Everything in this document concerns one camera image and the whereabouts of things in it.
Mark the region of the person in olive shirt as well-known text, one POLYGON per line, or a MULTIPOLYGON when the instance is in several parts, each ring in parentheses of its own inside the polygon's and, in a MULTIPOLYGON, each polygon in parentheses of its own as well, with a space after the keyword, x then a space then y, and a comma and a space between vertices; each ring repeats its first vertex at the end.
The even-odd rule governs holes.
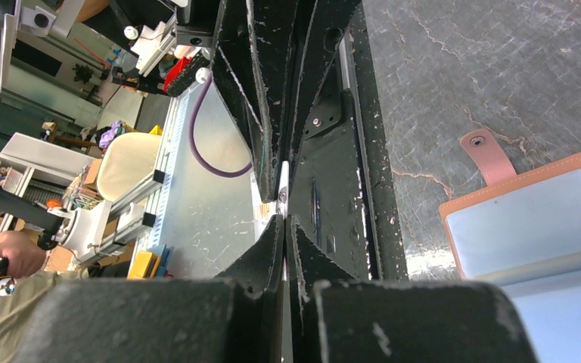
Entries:
POLYGON ((15 291, 0 296, 0 362, 10 362, 29 327, 36 305, 60 283, 83 279, 87 271, 44 271, 46 253, 20 231, 0 232, 0 257, 8 259, 15 291))

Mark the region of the beige office chair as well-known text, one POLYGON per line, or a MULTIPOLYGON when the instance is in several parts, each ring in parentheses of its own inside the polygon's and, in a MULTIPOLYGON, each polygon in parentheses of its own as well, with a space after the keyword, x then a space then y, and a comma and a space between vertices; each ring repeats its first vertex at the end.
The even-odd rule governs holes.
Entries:
POLYGON ((106 149, 96 177, 98 193, 114 202, 154 171, 161 136, 130 132, 106 149))

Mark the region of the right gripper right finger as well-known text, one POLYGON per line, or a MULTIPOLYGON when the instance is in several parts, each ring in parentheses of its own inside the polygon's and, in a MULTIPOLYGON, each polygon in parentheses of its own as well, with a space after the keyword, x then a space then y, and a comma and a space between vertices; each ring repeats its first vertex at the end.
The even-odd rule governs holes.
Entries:
POLYGON ((286 221, 297 362, 535 362, 510 299, 466 281, 360 281, 286 221))

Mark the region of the brown leather card holder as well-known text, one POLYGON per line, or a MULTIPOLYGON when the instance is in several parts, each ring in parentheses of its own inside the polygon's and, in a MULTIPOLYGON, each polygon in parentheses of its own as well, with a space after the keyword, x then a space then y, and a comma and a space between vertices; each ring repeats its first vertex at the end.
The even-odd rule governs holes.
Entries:
POLYGON ((458 273, 504 290, 542 362, 581 362, 581 153, 517 173, 486 129, 460 141, 486 186, 440 205, 458 273))

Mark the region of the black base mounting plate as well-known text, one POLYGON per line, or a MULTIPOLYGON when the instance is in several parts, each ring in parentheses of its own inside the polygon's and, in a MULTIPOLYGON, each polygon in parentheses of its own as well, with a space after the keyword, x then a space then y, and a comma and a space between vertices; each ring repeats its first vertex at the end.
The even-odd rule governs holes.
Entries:
POLYGON ((290 213, 353 277, 408 277, 363 8, 340 40, 306 123, 290 213))

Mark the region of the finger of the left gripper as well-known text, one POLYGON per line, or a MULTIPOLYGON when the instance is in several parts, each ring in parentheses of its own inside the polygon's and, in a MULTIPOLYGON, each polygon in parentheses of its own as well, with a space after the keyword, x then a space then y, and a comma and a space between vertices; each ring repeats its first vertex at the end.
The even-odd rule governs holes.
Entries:
POLYGON ((211 70, 214 83, 250 153, 262 201, 278 198, 279 128, 273 123, 256 62, 249 1, 221 1, 216 19, 211 70))
POLYGON ((288 161, 297 169, 304 129, 315 106, 328 69, 343 34, 359 6, 359 1, 310 1, 310 18, 300 52, 296 94, 294 96, 293 131, 290 134, 288 161))

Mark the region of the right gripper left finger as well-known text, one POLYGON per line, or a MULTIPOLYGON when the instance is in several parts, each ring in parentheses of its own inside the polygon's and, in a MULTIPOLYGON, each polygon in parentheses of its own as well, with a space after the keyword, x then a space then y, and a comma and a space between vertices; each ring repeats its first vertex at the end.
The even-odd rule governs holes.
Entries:
POLYGON ((214 278, 75 280, 36 307, 16 362, 279 362, 284 219, 214 278))

